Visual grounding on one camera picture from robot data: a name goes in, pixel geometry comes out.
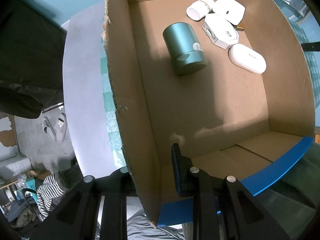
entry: blue tape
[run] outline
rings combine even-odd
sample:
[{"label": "blue tape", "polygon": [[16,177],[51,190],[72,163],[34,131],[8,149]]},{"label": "blue tape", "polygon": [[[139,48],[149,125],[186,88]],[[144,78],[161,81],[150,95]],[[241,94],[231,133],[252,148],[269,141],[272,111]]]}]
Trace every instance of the blue tape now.
[{"label": "blue tape", "polygon": [[[312,145],[312,137],[303,137],[284,155],[263,170],[241,180],[241,183],[252,195],[257,195],[270,187],[286,174],[302,158]],[[158,219],[158,227],[179,225],[193,221],[193,199],[183,199],[176,202],[164,203]]]}]

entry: gray floor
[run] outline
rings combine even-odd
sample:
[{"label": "gray floor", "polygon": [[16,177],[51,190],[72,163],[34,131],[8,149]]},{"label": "gray floor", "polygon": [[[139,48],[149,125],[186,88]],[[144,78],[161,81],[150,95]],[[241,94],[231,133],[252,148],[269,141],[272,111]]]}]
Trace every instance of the gray floor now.
[{"label": "gray floor", "polygon": [[64,107],[61,110],[53,109],[41,114],[38,119],[14,117],[20,153],[30,158],[33,169],[45,168],[54,173],[70,168],[70,160],[75,154],[68,128],[62,143],[52,141],[42,128],[44,116],[48,117],[54,127],[57,117],[64,110]]}]

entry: brown patch on wall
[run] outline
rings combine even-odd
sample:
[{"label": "brown patch on wall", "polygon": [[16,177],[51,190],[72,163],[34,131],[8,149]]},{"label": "brown patch on wall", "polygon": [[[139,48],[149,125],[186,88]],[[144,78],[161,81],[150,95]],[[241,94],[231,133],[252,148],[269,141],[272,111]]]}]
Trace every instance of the brown patch on wall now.
[{"label": "brown patch on wall", "polygon": [[0,143],[5,147],[12,147],[17,145],[16,133],[14,131],[13,116],[9,115],[9,120],[11,122],[10,131],[0,131]]}]

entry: cardboard box floor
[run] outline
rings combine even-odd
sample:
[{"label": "cardboard box floor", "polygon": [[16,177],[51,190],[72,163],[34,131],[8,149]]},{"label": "cardboard box floor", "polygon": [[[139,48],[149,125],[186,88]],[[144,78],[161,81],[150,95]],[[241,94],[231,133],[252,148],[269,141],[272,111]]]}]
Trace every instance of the cardboard box floor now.
[{"label": "cardboard box floor", "polygon": [[[243,179],[314,132],[308,65],[273,0],[237,0],[246,8],[239,43],[263,55],[262,75],[233,65],[202,30],[203,20],[187,17],[194,1],[106,0],[104,40],[124,155],[154,224],[161,203],[180,199],[172,143],[210,175]],[[183,77],[174,75],[162,38],[176,22],[193,27],[209,62]]]}]

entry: round white sticker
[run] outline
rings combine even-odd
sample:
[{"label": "round white sticker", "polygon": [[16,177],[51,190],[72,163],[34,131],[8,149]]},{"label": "round white sticker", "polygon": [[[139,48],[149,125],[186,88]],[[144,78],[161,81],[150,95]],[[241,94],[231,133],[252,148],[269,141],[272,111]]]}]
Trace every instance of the round white sticker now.
[{"label": "round white sticker", "polygon": [[195,42],[195,43],[193,44],[193,49],[194,49],[194,50],[203,51],[201,45],[200,45],[198,42]]}]

